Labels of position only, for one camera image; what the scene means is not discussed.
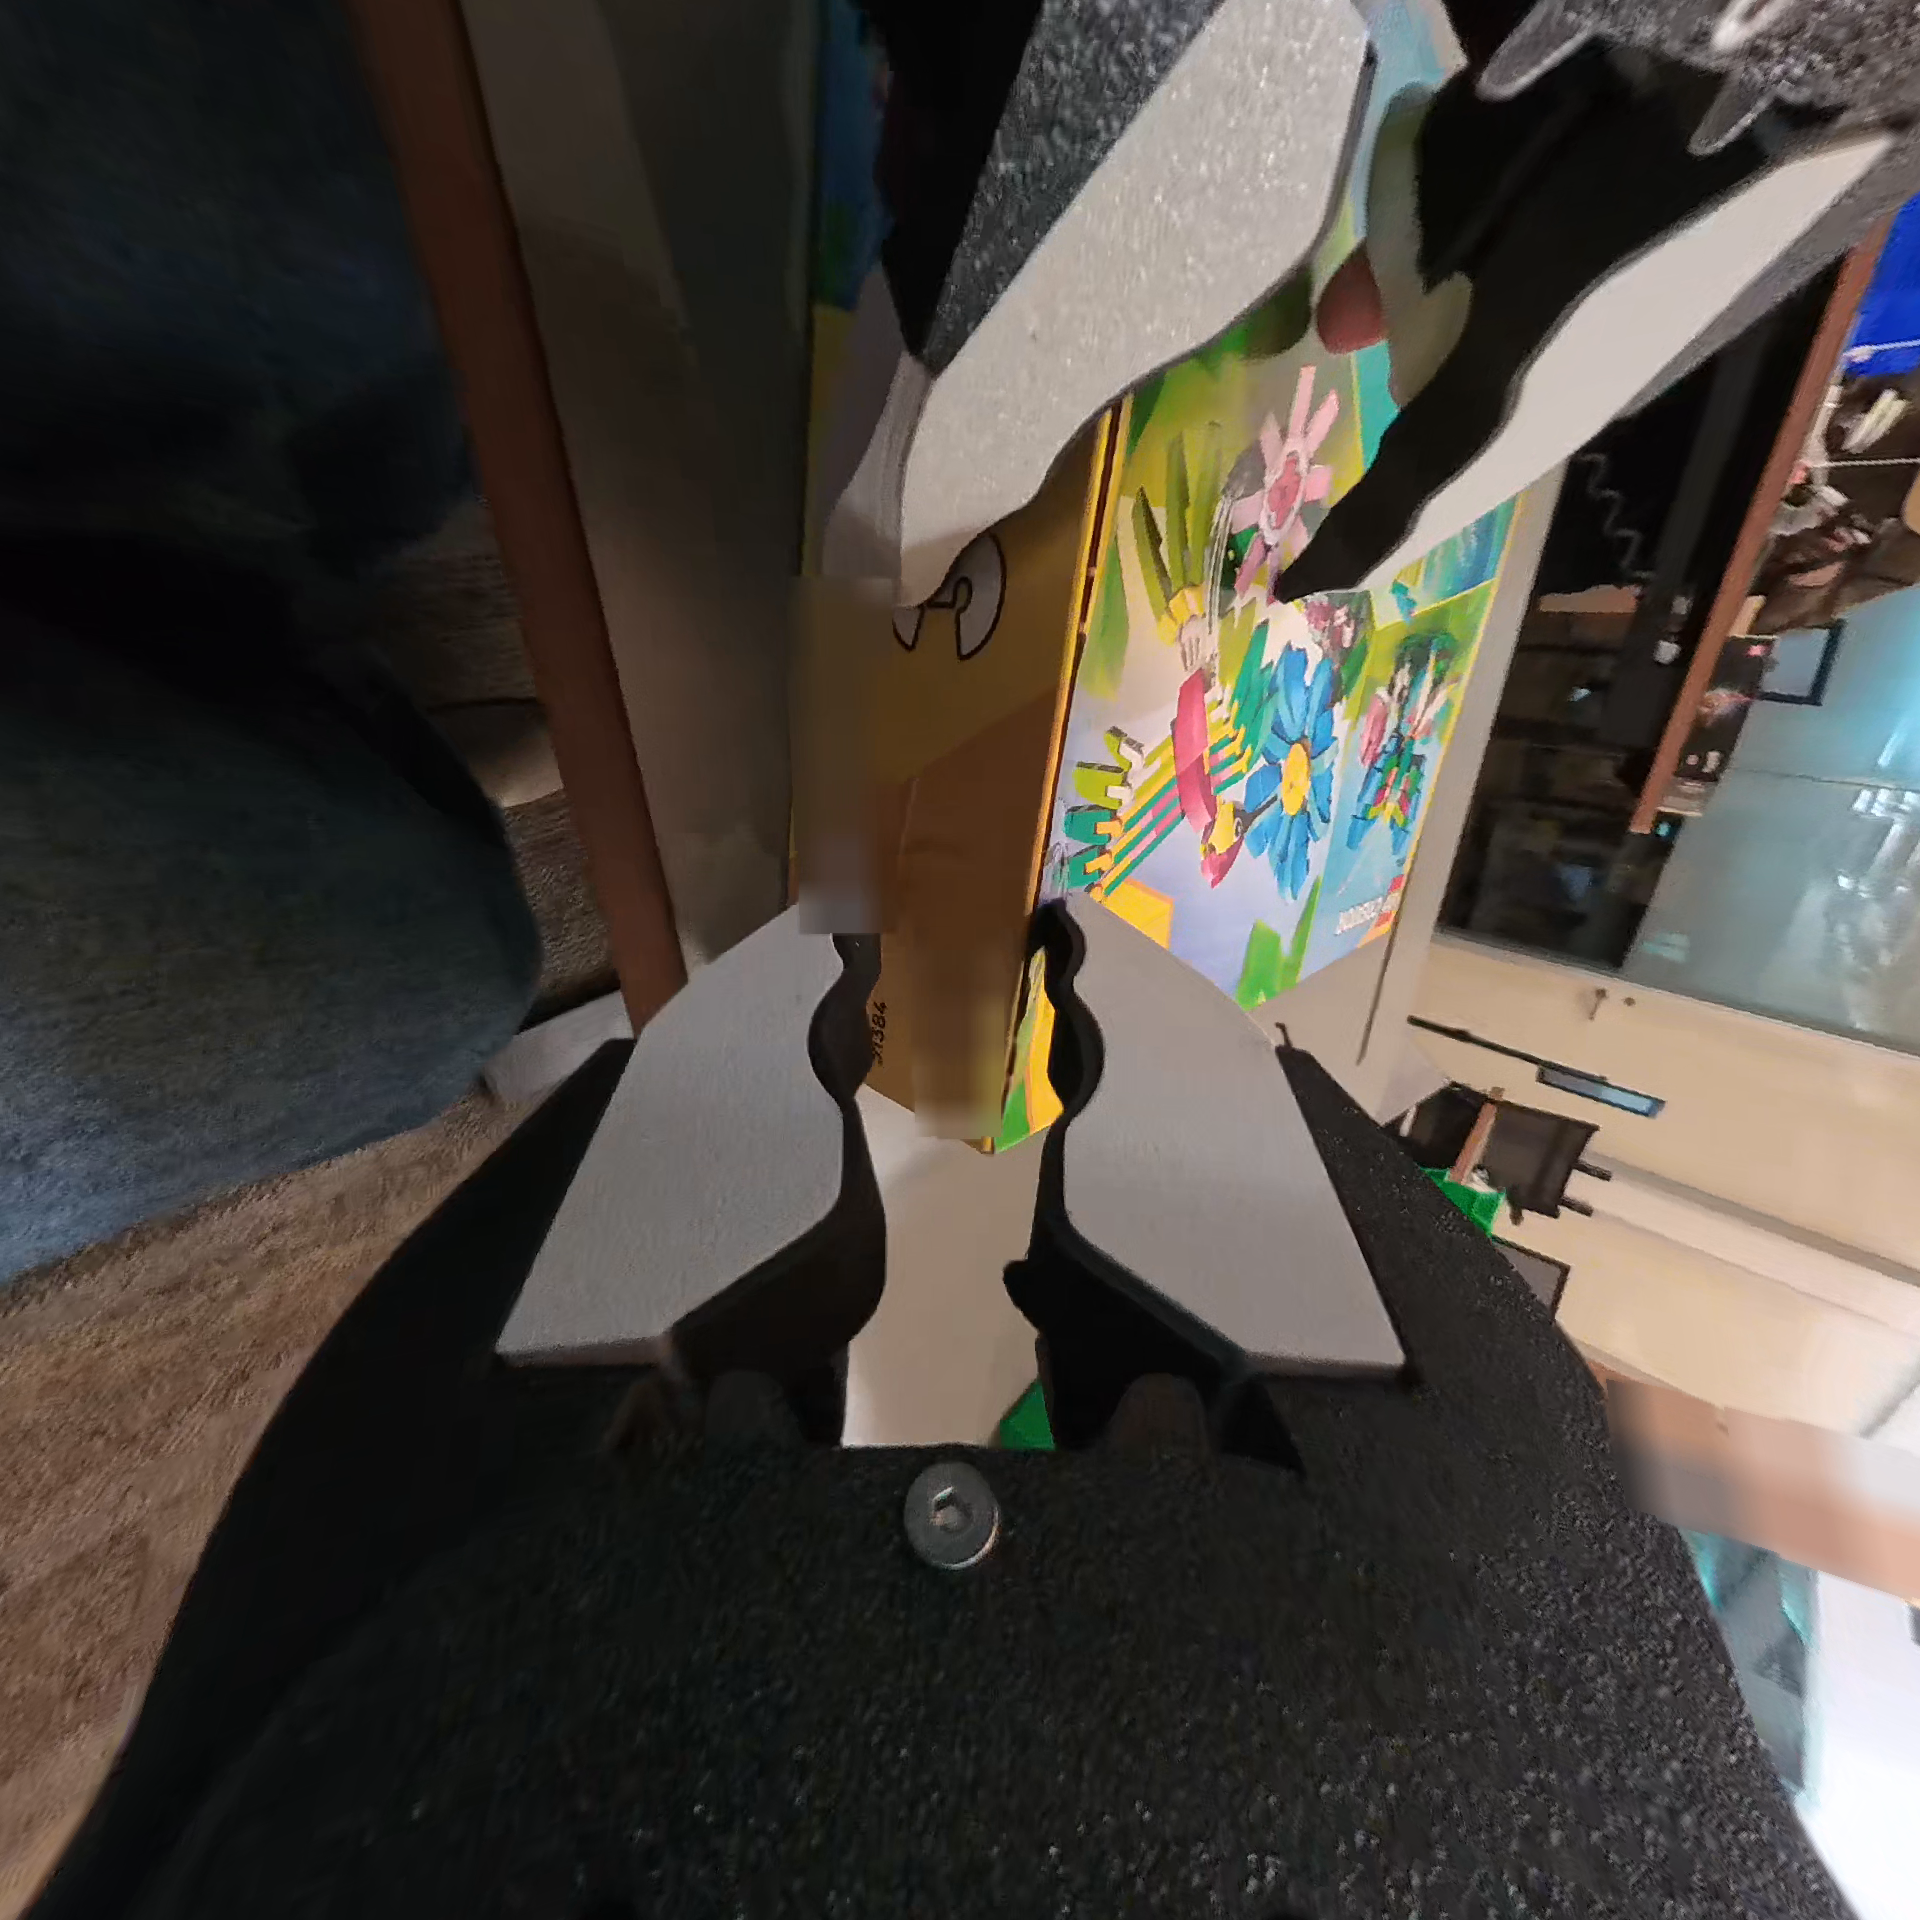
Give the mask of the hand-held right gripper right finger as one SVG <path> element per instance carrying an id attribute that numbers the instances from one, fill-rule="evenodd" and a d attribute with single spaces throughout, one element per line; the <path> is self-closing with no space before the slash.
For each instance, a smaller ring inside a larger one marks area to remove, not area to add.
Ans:
<path id="1" fill-rule="evenodd" d="M 1047 902 L 1034 933 L 1063 1110 L 1006 1289 L 1051 1356 L 1148 1337 L 1222 1377 L 1399 1377 L 1272 1035 L 1101 902 Z"/>

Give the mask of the person's left hand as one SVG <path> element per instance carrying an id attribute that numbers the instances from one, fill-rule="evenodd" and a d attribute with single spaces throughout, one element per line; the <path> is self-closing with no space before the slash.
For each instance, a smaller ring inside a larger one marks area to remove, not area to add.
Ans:
<path id="1" fill-rule="evenodd" d="M 1384 301 L 1365 244 L 1358 244 L 1327 277 L 1311 322 L 1318 342 L 1333 355 L 1365 352 L 1384 340 Z"/>

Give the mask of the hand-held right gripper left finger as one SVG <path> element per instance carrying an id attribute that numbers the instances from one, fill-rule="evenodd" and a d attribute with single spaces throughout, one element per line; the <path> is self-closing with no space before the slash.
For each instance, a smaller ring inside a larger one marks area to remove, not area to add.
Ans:
<path id="1" fill-rule="evenodd" d="M 830 1370 L 874 1318 L 885 1220 L 858 1092 L 880 942 L 798 908 L 637 1034 L 499 1353 Z"/>

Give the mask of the blue sign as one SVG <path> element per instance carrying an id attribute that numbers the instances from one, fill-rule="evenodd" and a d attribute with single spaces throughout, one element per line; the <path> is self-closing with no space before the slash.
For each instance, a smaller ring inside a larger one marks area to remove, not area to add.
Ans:
<path id="1" fill-rule="evenodd" d="M 1918 196 L 1892 218 L 1839 363 L 1851 378 L 1918 369 Z"/>

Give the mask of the person's blue jeans legs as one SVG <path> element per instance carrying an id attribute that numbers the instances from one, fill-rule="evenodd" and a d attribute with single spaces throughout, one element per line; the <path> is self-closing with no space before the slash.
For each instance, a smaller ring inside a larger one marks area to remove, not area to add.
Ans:
<path id="1" fill-rule="evenodd" d="M 5 1282 L 410 1132 L 528 1012 L 378 652 L 472 500 L 341 5 L 2 5 Z"/>

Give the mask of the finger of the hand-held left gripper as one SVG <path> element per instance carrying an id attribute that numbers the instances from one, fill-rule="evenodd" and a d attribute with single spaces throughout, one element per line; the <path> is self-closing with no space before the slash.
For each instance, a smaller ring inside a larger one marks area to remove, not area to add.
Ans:
<path id="1" fill-rule="evenodd" d="M 1368 208 L 1397 414 L 1276 578 L 1383 586 L 1643 404 L 1858 240 L 1912 114 L 1722 89 L 1443 89 Z"/>
<path id="2" fill-rule="evenodd" d="M 923 345 L 876 267 L 831 411 L 831 576 L 927 600 L 1112 401 L 1317 251 L 1365 5 L 1040 5 Z"/>

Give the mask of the colourful lego set box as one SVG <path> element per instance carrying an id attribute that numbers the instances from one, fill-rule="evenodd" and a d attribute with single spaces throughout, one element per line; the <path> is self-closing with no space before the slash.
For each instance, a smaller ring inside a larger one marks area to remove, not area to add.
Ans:
<path id="1" fill-rule="evenodd" d="M 1104 906 L 1246 1012 L 1384 942 L 1512 549 L 1515 502 L 1384 586 L 1279 600 L 1397 414 L 1384 348 L 1284 291 L 1152 374 L 916 606 L 805 580 L 806 692 L 870 730 L 887 931 L 869 1083 L 914 1091 L 914 931 L 1002 1014 L 978 1148 L 1063 1101 L 1023 917 Z"/>

